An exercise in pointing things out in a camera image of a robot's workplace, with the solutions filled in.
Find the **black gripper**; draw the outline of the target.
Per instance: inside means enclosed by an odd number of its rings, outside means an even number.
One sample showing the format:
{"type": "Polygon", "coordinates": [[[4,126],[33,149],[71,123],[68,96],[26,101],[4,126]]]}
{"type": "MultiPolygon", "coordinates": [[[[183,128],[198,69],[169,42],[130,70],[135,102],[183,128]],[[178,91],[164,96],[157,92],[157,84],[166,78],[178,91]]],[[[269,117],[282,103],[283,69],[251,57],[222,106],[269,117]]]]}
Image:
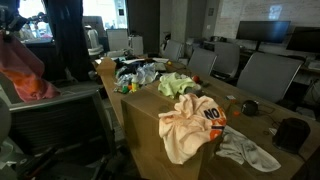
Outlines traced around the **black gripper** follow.
{"type": "Polygon", "coordinates": [[[0,6],[0,31],[4,35],[19,31],[26,23],[27,19],[18,12],[10,10],[8,6],[0,6]]]}

